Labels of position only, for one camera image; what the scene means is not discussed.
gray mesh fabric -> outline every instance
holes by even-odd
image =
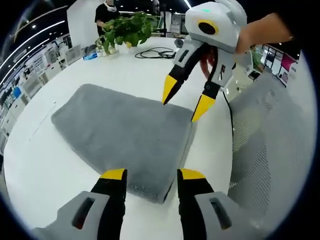
[[[230,106],[234,139],[228,195],[267,235],[289,213],[308,175],[316,131],[309,120],[314,116],[306,116],[270,73],[263,73]]]

white tabletop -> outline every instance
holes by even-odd
[[[83,84],[95,84],[126,94],[161,101],[168,59],[136,59],[134,53],[152,47],[174,49],[174,39],[152,37],[120,54],[78,60],[47,83],[18,118],[4,150],[4,172],[11,203],[29,229],[45,227],[57,211],[82,191],[90,191],[99,174],[81,160],[51,123],[51,115]],[[170,101],[194,110],[205,84],[197,65]],[[229,109],[219,93],[216,103],[198,121],[185,168],[203,173],[213,189],[228,193],[232,169],[232,129]],[[182,239],[175,195],[154,204],[127,194],[121,239]]]

black cable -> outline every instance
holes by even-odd
[[[165,51],[157,51],[155,49],[166,49],[166,50]],[[157,53],[157,56],[143,55],[145,53],[152,53],[152,52]],[[175,56],[176,56],[176,53],[173,49],[158,46],[158,47],[153,47],[153,48],[146,50],[146,51],[143,51],[143,52],[139,52],[134,57],[136,57],[137,59],[174,59]]]
[[[223,93],[224,99],[226,101],[226,104],[228,105],[229,112],[230,112],[231,127],[232,127],[232,141],[233,141],[234,140],[234,118],[233,118],[232,110],[231,110],[230,104],[229,104],[229,102],[227,100],[226,94],[225,94],[224,91],[222,93]]]

gray towel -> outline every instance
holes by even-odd
[[[97,172],[125,168],[129,192],[163,203],[192,141],[192,115],[180,106],[85,84],[51,121]]]

yellow ring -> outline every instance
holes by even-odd
[[[219,28],[217,27],[217,25],[215,25],[215,23],[213,21],[207,20],[207,19],[200,19],[198,21],[198,25],[201,24],[201,23],[209,24],[211,27],[213,27],[214,30],[215,30],[215,34],[213,34],[213,35],[217,35],[218,34]]]

